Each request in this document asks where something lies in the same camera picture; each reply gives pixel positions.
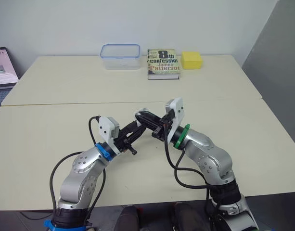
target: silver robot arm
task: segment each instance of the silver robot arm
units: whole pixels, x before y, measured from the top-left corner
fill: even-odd
[[[89,209],[98,177],[114,157],[126,150],[137,153],[131,144],[145,131],[137,121],[119,129],[111,117],[95,117],[99,133],[105,142],[80,153],[73,161],[71,171],[63,181],[60,199],[52,220],[45,221],[51,231],[85,231],[93,208]]]
[[[212,204],[216,210],[213,222],[219,231],[257,230],[257,223],[247,205],[245,197],[239,192],[232,170],[230,155],[213,144],[206,135],[180,126],[184,117],[181,98],[166,104],[166,114],[159,118],[147,110],[136,113],[139,123],[153,131],[152,136],[164,141],[164,129],[169,130],[167,142],[185,150],[186,155],[200,168],[207,185],[210,186]]]
[[[230,155],[214,145],[209,137],[192,129],[185,136],[183,146],[186,155],[200,168],[207,184],[218,186],[221,191],[211,190],[213,206],[220,203],[215,217],[216,227],[222,230],[228,226],[231,231],[258,229],[245,197],[239,193]],[[221,193],[231,195],[221,202],[217,200]]]
[[[109,161],[106,160],[97,147],[92,147],[79,154],[61,186],[58,208],[88,208],[95,191],[97,179],[108,165]]]

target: person's foot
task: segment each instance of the person's foot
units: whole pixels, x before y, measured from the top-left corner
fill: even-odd
[[[209,231],[204,220],[189,204],[176,203],[174,208],[179,231]]]
[[[117,219],[114,231],[139,231],[140,222],[135,206],[125,207]]]

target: clear plastic box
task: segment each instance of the clear plastic box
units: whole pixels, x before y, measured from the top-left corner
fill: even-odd
[[[136,70],[140,68],[140,46],[138,44],[106,44],[100,52],[108,70]]]

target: table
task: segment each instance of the table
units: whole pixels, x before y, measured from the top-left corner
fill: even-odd
[[[181,70],[180,80],[148,80],[141,69],[105,70],[98,56],[39,57],[2,105],[167,102],[260,99],[231,55],[203,56],[201,70]]]
[[[164,103],[90,103],[3,106],[0,108],[0,210],[52,209],[49,176],[67,154],[92,147],[88,119],[112,116],[123,127],[134,112],[148,107],[162,116]],[[245,196],[295,192],[295,144],[262,99],[184,102],[182,125],[209,136],[232,157]],[[95,125],[95,135],[101,138]],[[107,167],[97,206],[185,201],[205,198],[204,190],[185,189],[173,176],[164,145],[146,131],[129,151]],[[170,145],[175,162],[180,155]],[[65,161],[54,178],[55,194],[71,168]],[[184,158],[181,166],[197,167]],[[194,173],[180,173],[188,184],[203,184]]]

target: white wall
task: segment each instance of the white wall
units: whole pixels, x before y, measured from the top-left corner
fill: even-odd
[[[233,54],[242,65],[277,0],[0,0],[0,46],[19,75],[39,55],[138,43]]]

